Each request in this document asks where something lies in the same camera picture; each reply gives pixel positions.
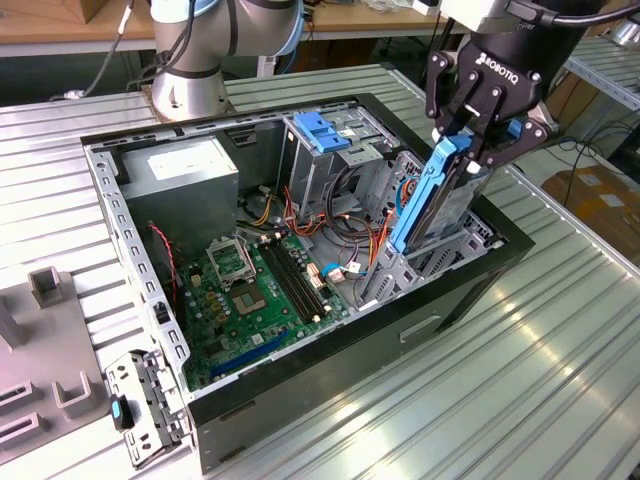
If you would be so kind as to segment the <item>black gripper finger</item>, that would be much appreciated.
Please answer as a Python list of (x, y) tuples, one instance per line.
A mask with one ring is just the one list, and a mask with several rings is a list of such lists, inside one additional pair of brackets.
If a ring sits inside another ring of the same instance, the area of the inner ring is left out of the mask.
[(452, 56), (443, 51), (431, 54), (426, 76), (426, 116), (435, 122), (441, 136), (455, 135), (471, 118), (465, 104), (480, 83), (480, 73), (461, 73)]
[(525, 116), (491, 122), (484, 131), (477, 126), (469, 159), (482, 167), (495, 169), (541, 148), (559, 135), (559, 125), (540, 101)]

